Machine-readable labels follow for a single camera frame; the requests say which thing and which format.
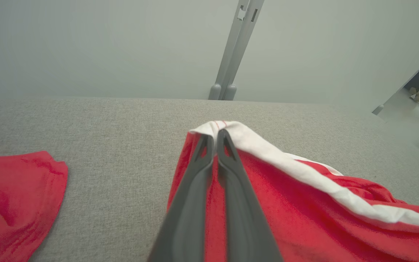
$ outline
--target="red fabric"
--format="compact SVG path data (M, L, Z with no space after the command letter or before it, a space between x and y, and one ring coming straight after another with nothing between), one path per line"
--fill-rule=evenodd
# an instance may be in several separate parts
M171 203L199 135L188 134L169 194ZM303 184L254 156L238 151L285 261L419 261L419 226L384 223L353 214L324 192ZM394 199L383 186L300 161L350 189L370 204L419 207ZM206 206L205 261L226 261L224 190L217 159Z
M67 166L46 151L0 156L0 261L27 261L48 234L67 183Z

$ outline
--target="white partition panel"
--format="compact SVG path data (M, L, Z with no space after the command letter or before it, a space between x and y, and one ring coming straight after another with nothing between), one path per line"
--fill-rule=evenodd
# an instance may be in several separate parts
M265 0L234 100L372 111L419 70L419 0Z
M237 0L0 0L0 97L207 99Z

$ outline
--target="gray floor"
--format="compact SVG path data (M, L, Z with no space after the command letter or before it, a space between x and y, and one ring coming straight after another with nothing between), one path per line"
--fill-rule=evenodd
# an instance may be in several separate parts
M378 116L396 136L419 149L419 104L409 96L407 90L401 89L387 100Z

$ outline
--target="gray table surface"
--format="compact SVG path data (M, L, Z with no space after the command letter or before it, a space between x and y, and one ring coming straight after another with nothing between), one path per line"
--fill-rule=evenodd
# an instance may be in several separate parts
M0 155L48 151L69 168L63 205L30 261L145 261L186 132L240 121L281 150L386 186L419 205L419 150L368 112L208 100L0 100Z

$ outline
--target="white stripe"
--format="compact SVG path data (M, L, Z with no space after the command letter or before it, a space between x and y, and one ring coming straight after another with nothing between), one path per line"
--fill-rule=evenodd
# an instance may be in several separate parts
M203 124L196 129L192 129L189 132L207 134L216 140L219 129L222 129L224 128L223 126L227 125L226 129L231 135L231 139L236 148L272 164L300 182L309 184L310 186L329 194L334 200L347 207L351 212L381 222L404 222L419 226L418 212L410 209L403 209L402 207L386 206L385 204L369 204L346 187L342 187L326 176L323 176L307 164L294 160L292 155L280 151L244 124L239 122L226 122L223 126L219 125L218 127L218 125L216 125L215 121L212 121Z

